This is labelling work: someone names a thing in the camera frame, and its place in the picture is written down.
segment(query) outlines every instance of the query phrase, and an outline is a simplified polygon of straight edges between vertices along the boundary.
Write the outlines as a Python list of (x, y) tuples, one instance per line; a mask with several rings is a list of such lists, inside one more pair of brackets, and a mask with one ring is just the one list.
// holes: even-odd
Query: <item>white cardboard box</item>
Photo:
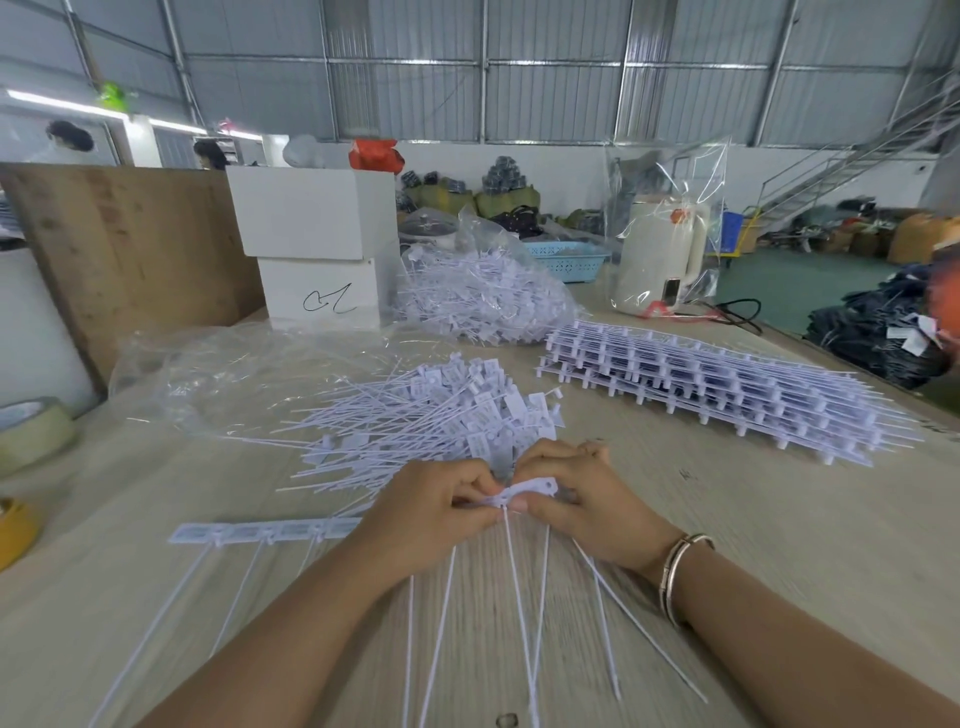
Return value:
[(261, 257), (260, 280), (271, 320), (331, 328), (377, 328), (393, 318), (399, 244), (360, 261)]
[(362, 260), (396, 241), (389, 172), (229, 166), (227, 179), (247, 255)]

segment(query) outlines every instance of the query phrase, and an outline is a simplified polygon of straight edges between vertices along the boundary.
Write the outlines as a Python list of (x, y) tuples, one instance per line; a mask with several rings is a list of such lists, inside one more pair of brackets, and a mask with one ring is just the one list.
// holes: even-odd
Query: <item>gold bangle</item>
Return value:
[(673, 585), (677, 577), (677, 567), (680, 565), (680, 560), (684, 558), (687, 550), (701, 541), (713, 550), (716, 550), (716, 546), (710, 536), (706, 533), (695, 533), (692, 536), (684, 536), (674, 544), (666, 557), (666, 561), (663, 563), (663, 576), (660, 578), (659, 589), (660, 611), (663, 612), (663, 615), (677, 629), (681, 627), (681, 622), (677, 618), (677, 613), (673, 608)]

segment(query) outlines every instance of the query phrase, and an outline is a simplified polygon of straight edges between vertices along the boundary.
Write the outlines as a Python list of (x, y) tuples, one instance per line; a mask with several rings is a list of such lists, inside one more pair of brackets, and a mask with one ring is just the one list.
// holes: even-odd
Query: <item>black hair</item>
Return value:
[(73, 149), (80, 152), (93, 151), (93, 137), (87, 132), (69, 121), (51, 121), (47, 124), (47, 133), (51, 136), (62, 139)]
[(224, 150), (220, 148), (213, 139), (198, 139), (193, 143), (193, 152), (198, 157), (206, 157), (210, 160), (210, 166), (213, 169), (227, 169), (229, 162)]

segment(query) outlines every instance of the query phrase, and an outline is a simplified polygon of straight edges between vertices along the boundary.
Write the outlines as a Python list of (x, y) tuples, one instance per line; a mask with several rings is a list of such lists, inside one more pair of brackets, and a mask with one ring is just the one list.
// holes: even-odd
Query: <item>blue plastic basket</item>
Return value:
[(720, 229), (720, 255), (736, 253), (736, 243), (740, 237), (740, 228), (743, 227), (743, 215), (739, 212), (723, 212), (723, 224)]
[[(547, 240), (524, 243), (527, 251), (545, 265), (554, 278), (564, 283), (589, 283), (597, 277), (603, 261), (610, 257), (606, 249), (576, 240)], [(564, 255), (570, 251), (576, 255)]]

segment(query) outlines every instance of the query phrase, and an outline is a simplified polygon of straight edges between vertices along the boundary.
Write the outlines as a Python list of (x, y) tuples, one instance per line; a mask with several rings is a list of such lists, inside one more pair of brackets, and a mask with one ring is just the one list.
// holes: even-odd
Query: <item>orange bag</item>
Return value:
[(350, 166), (398, 175), (403, 171), (404, 159), (395, 146), (396, 139), (354, 139), (348, 155)]

